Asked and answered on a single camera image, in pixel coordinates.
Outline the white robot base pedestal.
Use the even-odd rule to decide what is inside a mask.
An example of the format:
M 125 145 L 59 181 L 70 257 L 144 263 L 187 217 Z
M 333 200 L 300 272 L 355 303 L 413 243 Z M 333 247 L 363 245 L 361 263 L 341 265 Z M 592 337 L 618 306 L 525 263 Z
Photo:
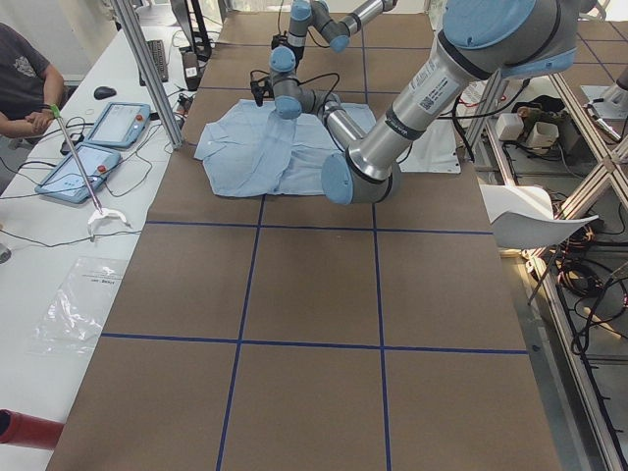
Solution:
M 399 156 L 397 163 L 404 173 L 458 175 L 461 172 L 456 143 L 450 138 L 417 140 Z

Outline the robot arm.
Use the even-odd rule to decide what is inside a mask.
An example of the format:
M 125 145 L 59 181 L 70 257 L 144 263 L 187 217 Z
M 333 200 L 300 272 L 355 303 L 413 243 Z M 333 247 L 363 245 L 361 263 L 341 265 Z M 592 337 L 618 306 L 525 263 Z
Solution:
M 303 52 L 306 36 L 315 29 L 335 52 L 342 52 L 349 39 L 379 15 L 393 10 L 396 0 L 365 1 L 339 21 L 332 18 L 325 1 L 293 1 L 289 10 L 288 30 L 273 36 L 271 48 L 284 46 L 294 55 Z
M 341 147 L 323 165 L 325 195 L 337 204 L 377 203 L 394 193 L 397 158 L 418 140 L 472 81 L 494 73 L 532 78 L 562 72 L 574 62 L 577 1 L 449 1 L 429 60 L 386 114 L 363 131 L 331 92 L 306 89 L 295 69 L 306 35 L 315 28 L 336 52 L 394 1 L 366 1 L 335 21 L 323 1 L 295 1 L 287 41 L 273 49 L 269 81 L 283 119 L 317 116 Z

